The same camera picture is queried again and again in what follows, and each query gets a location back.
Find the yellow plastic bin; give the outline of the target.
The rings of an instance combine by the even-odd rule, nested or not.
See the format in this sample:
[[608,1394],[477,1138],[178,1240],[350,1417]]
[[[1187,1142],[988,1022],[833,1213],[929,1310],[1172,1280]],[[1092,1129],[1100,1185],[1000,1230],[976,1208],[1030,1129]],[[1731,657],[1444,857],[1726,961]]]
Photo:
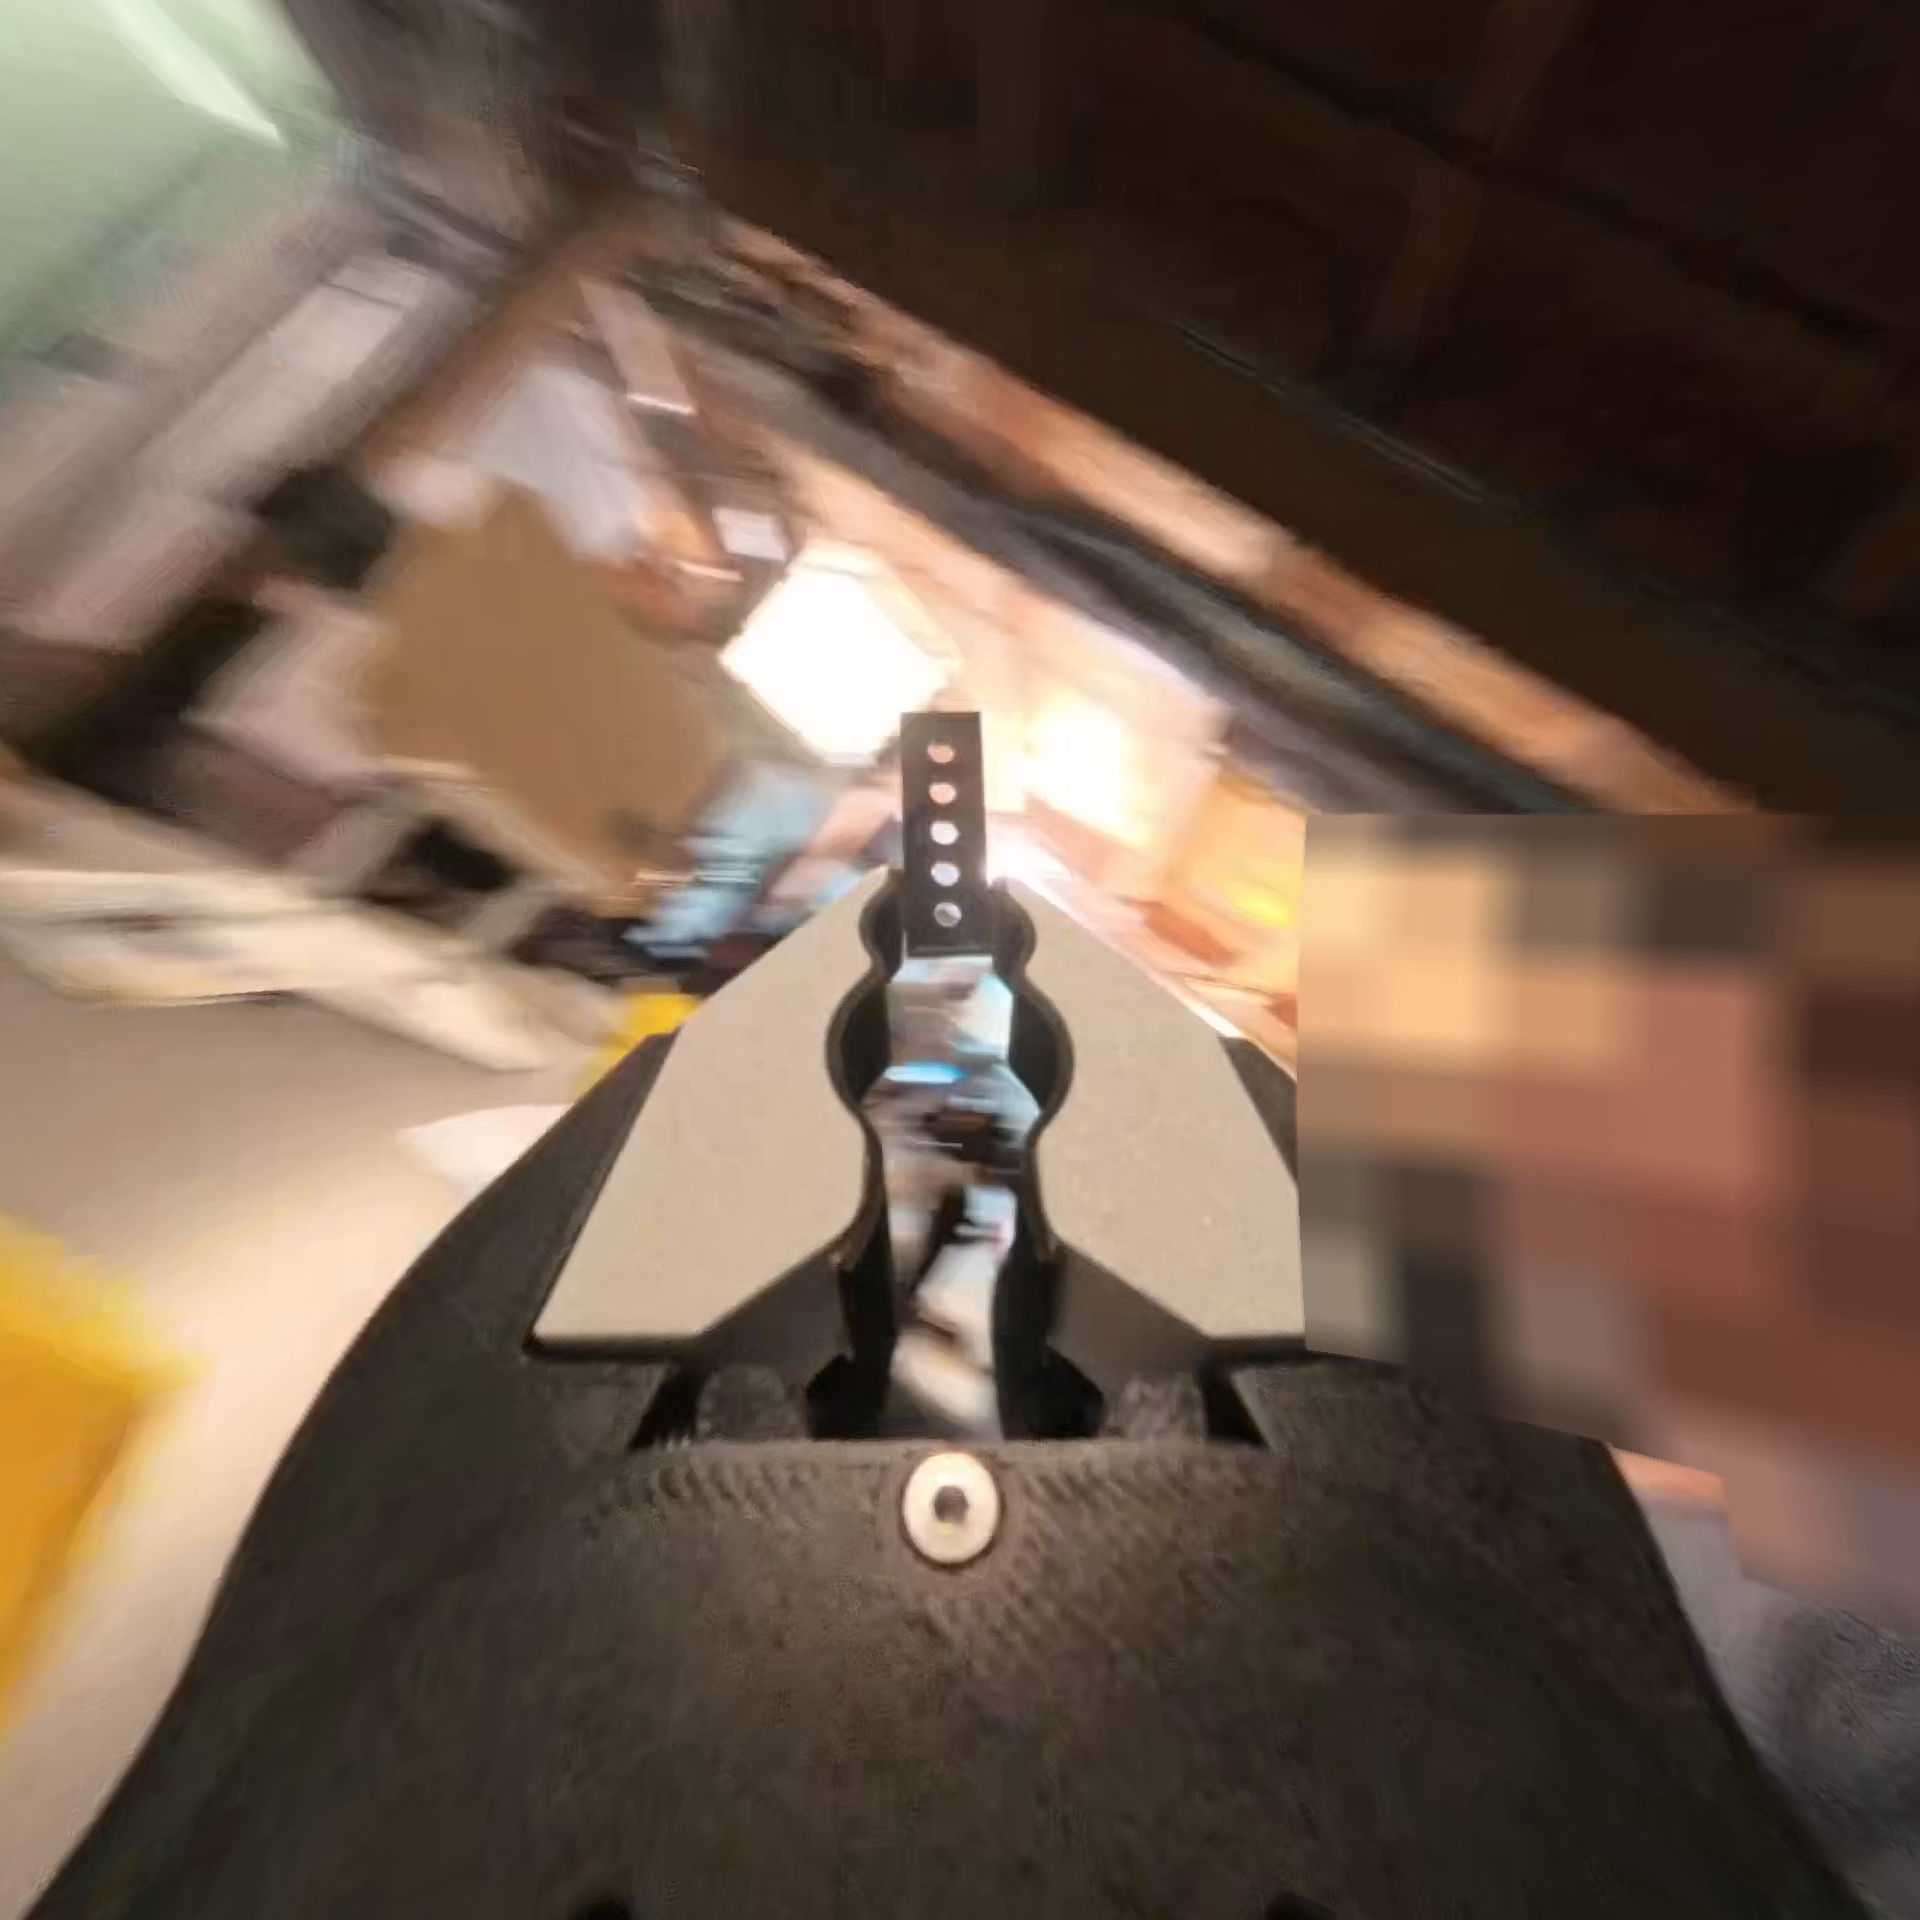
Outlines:
[[185,1381],[130,1286],[0,1219],[0,1719],[55,1630],[67,1589],[137,1446]]

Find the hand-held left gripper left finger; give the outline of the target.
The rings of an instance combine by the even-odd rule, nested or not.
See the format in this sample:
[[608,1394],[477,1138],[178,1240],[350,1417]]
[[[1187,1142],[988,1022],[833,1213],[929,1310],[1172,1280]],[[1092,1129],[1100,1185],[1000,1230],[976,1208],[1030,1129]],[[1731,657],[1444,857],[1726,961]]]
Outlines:
[[897,876],[878,868],[662,1037],[532,1340],[769,1370],[815,1438],[871,1438],[897,1286],[868,1096],[890,1068]]

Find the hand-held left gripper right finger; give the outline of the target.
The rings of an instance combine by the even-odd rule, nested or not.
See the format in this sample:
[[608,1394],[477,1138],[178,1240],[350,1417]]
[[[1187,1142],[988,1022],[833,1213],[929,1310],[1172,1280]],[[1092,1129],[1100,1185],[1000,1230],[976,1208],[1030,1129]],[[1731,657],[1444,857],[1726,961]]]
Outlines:
[[1296,1083],[1024,880],[993,886],[1003,1064],[1030,1100],[993,1276],[1003,1438],[1211,1404],[1306,1359]]

